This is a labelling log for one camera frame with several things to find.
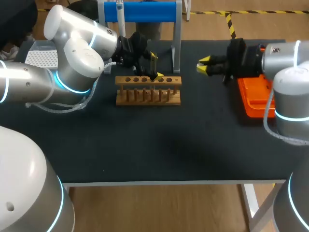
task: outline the blue bar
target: blue bar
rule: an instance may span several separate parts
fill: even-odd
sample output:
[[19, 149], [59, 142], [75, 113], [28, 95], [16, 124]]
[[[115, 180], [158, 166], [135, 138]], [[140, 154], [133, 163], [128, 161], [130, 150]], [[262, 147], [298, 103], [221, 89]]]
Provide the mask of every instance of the blue bar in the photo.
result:
[[[128, 23], [175, 23], [176, 2], [124, 2], [125, 22]], [[105, 22], [117, 22], [116, 2], [104, 2]]]

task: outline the glowing blue ring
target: glowing blue ring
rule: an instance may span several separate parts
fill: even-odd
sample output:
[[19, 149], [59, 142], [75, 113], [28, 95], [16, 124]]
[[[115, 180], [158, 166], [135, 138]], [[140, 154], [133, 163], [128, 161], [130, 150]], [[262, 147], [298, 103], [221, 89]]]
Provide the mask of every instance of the glowing blue ring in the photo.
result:
[[304, 122], [304, 121], [308, 121], [309, 120], [309, 117], [303, 117], [303, 118], [285, 117], [285, 116], [280, 115], [276, 110], [275, 110], [275, 114], [279, 118], [281, 118], [283, 120], [286, 120], [286, 121], [291, 121], [291, 122]]
[[289, 179], [289, 185], [288, 185], [288, 193], [289, 193], [289, 199], [290, 199], [290, 203], [291, 203], [291, 206], [294, 210], [294, 213], [296, 214], [296, 216], [298, 217], [298, 219], [300, 220], [300, 222], [304, 225], [304, 227], [306, 227], [306, 229], [309, 231], [309, 226], [306, 224], [306, 222], [303, 220], [303, 218], [300, 216], [300, 214], [298, 213], [298, 211], [296, 210], [296, 207], [294, 205], [294, 202], [292, 200], [292, 196], [291, 196], [291, 179], [292, 179], [292, 175], [293, 173], [291, 174], [290, 176], [290, 179]]
[[[6, 68], [5, 63], [2, 60], [0, 60], [0, 63], [3, 65], [3, 69], [6, 70], [7, 68]], [[4, 90], [4, 94], [3, 94], [3, 97], [0, 103], [4, 102], [4, 100], [6, 99], [6, 96], [8, 95], [8, 91], [9, 91], [9, 77], [8, 75], [6, 75], [5, 76], [5, 90]]]
[[294, 48], [294, 58], [293, 58], [293, 63], [294, 67], [297, 67], [297, 57], [298, 57], [298, 48], [299, 48], [300, 40], [297, 40], [295, 43], [295, 48]]
[[97, 36], [97, 33], [96, 33], [97, 29], [96, 28], [98, 27], [98, 25], [97, 25], [96, 21], [93, 21], [93, 22], [95, 24], [95, 29], [93, 30], [93, 35], [92, 35], [92, 39], [91, 39], [91, 42], [89, 44], [89, 47], [91, 47], [93, 45], [93, 43], [94, 43], [94, 41], [96, 39], [96, 36]]
[[85, 93], [87, 93], [87, 92], [90, 91], [90, 89], [87, 90], [87, 91], [76, 91], [76, 90], [74, 90], [74, 89], [71, 89], [71, 88], [67, 87], [67, 86], [60, 80], [60, 78], [59, 78], [59, 76], [58, 76], [58, 71], [56, 72], [56, 77], [57, 77], [57, 80], [59, 81], [59, 83], [60, 83], [64, 88], [66, 88], [67, 90], [69, 90], [69, 91], [71, 91], [71, 92], [73, 92], [73, 93], [85, 94]]
[[62, 183], [59, 179], [59, 177], [57, 176], [58, 180], [59, 180], [59, 183], [60, 183], [60, 186], [61, 186], [61, 204], [60, 204], [60, 208], [59, 208], [59, 211], [58, 211], [58, 214], [54, 220], [54, 222], [52, 223], [52, 225], [50, 226], [50, 228], [47, 230], [47, 232], [50, 232], [53, 227], [56, 225], [57, 221], [58, 221], [58, 218], [60, 217], [60, 213], [61, 213], [61, 210], [62, 210], [62, 207], [63, 207], [63, 186], [62, 186]]

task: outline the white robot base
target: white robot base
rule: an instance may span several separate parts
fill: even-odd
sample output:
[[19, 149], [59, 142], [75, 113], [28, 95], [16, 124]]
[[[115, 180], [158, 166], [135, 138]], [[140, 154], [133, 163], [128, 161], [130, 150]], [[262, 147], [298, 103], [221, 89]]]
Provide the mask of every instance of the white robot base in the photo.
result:
[[42, 150], [0, 127], [0, 231], [72, 232], [72, 201]]

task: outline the yellow and black tape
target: yellow and black tape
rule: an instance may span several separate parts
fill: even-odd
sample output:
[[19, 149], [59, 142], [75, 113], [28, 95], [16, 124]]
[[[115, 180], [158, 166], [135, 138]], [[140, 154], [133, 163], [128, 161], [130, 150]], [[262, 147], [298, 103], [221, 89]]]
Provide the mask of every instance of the yellow and black tape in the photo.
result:
[[231, 14], [225, 13], [225, 19], [226, 19], [226, 22], [227, 22], [227, 25], [228, 25], [228, 29], [230, 31], [230, 35], [231, 35], [232, 39], [237, 38], [234, 26], [232, 24]]
[[50, 9], [38, 9], [38, 11], [48, 12], [48, 11], [50, 11]]
[[309, 11], [193, 11], [191, 15], [215, 15], [215, 14], [309, 14]]

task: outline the wooden test tube rack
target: wooden test tube rack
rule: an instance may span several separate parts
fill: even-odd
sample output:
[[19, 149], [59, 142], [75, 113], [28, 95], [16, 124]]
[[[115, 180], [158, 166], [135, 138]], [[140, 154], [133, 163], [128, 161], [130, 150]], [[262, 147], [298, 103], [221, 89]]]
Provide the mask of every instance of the wooden test tube rack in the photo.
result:
[[163, 76], [152, 81], [148, 76], [116, 76], [119, 86], [116, 105], [180, 105], [182, 78]]

